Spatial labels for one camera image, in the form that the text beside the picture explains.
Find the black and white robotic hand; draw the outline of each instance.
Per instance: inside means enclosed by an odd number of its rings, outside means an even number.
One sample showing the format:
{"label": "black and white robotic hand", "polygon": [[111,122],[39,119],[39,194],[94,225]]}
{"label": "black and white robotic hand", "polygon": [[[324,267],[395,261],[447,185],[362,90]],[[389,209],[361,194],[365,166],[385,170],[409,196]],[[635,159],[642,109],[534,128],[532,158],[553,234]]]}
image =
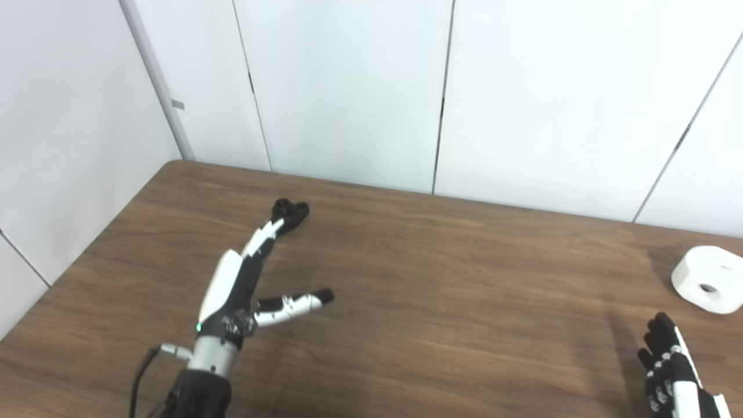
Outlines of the black and white robotic hand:
{"label": "black and white robotic hand", "polygon": [[289,321],[334,299],[330,289],[253,301],[263,264],[276,239],[299,226],[310,212],[307,203],[279,199],[271,218],[256,230],[242,252],[225,251],[209,284],[196,324],[193,350],[173,344],[155,346],[134,375],[129,417],[137,408],[137,388],[158,353],[184,361],[158,418],[224,418],[232,397],[229,375],[243,340],[262,327]]}
{"label": "black and white robotic hand", "polygon": [[722,395],[703,389],[676,324],[661,312],[648,323],[647,348],[637,357],[646,370],[645,395],[653,418],[730,418]]}

